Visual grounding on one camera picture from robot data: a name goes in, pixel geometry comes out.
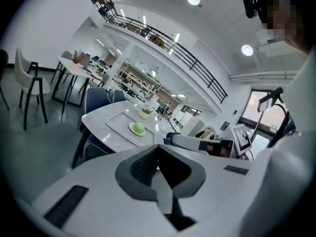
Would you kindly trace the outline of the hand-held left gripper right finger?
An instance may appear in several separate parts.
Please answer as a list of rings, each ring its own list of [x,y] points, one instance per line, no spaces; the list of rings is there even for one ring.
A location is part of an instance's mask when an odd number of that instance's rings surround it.
[[[197,193],[206,180],[205,169],[164,145],[158,147],[158,166],[172,190],[171,212],[165,216],[178,231],[182,231],[196,222],[183,214],[179,199]]]

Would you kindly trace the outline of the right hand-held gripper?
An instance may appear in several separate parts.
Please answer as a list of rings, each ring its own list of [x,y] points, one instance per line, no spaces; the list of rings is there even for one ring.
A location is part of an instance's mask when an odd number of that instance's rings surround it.
[[[181,134],[174,134],[171,137],[171,145],[202,154],[208,154],[208,144],[219,144],[232,148],[229,158],[242,158],[252,148],[249,134],[243,124],[230,125],[229,123],[224,123],[220,128],[219,134],[216,134],[212,129],[206,129],[199,137],[190,137]]]

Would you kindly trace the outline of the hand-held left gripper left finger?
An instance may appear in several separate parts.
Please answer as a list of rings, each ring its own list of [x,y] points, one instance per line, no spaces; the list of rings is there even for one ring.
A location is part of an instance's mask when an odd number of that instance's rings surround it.
[[[135,155],[118,164],[115,178],[131,198],[155,202],[162,214],[170,214],[173,193],[158,166],[159,149],[158,145],[137,148]]]

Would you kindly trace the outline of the person's right hand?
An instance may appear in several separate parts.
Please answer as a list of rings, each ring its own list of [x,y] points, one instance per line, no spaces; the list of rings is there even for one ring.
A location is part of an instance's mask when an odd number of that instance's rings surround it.
[[[229,158],[231,155],[232,148],[224,147],[219,144],[207,145],[207,153],[211,156]]]

